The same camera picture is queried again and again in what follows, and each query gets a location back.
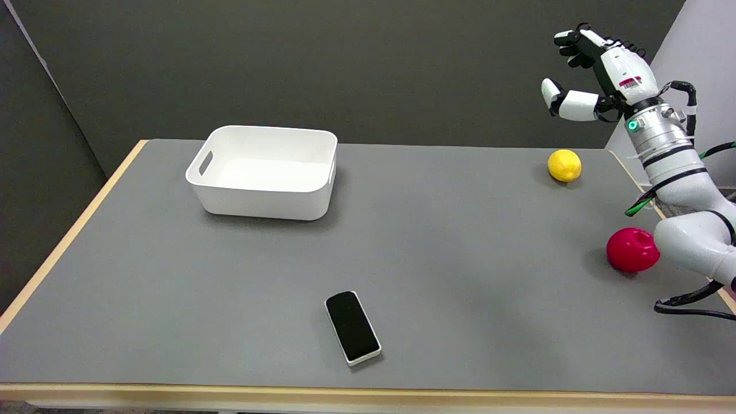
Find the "gray wall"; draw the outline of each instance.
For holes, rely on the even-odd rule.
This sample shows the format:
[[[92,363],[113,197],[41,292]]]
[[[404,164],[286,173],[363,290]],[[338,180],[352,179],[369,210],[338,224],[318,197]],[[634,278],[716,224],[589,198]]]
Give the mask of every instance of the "gray wall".
[[[0,3],[0,312],[104,181],[74,119]]]
[[[598,91],[554,33],[589,21],[654,56],[682,0],[14,1],[110,174],[142,138],[224,124],[340,141],[603,147],[613,126],[551,119],[550,76]]]

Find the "wooden table edge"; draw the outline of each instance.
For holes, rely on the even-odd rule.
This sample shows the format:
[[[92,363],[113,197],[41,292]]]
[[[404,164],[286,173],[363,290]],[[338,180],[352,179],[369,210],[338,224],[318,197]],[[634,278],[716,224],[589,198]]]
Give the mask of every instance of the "wooden table edge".
[[[82,230],[92,214],[102,204],[128,166],[143,149],[147,140],[139,141],[110,179],[82,212],[59,244],[49,254],[30,281],[21,290],[3,315],[0,315],[0,334],[10,325],[23,305],[43,281],[58,259]],[[609,151],[643,191],[621,160]],[[658,215],[664,214],[655,207]],[[723,298],[732,311],[736,304],[726,295]],[[711,409],[736,407],[736,396],[700,396],[661,393],[591,393],[560,391],[501,391],[501,390],[412,390],[313,387],[240,387],[214,385],[154,385],[154,384],[45,384],[0,383],[0,398],[20,401],[145,401],[166,403],[176,401],[243,404],[284,404],[290,406],[360,405],[376,410],[383,407],[577,407],[577,408],[679,408]]]

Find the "black phone screen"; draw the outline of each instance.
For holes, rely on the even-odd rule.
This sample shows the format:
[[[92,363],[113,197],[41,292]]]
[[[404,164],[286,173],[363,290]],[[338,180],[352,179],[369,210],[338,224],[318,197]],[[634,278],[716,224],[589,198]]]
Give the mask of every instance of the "black phone screen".
[[[354,292],[342,292],[325,302],[345,356],[354,361],[379,349],[378,340]]]

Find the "smartphone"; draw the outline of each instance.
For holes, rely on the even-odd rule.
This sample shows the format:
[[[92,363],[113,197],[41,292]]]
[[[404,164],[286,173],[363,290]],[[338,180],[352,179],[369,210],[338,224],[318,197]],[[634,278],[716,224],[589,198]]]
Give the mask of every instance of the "smartphone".
[[[338,293],[325,301],[325,307],[349,366],[381,353],[381,344],[355,292]]]

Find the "bin handle hole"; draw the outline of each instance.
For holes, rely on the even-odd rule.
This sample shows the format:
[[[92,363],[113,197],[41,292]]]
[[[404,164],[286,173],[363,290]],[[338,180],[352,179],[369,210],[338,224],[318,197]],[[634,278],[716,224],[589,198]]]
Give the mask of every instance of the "bin handle hole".
[[[213,156],[214,155],[212,154],[212,151],[207,153],[207,155],[205,156],[205,160],[202,161],[202,165],[199,166],[199,175],[205,174],[205,171],[207,171],[207,167],[209,167],[210,164],[212,163]]]

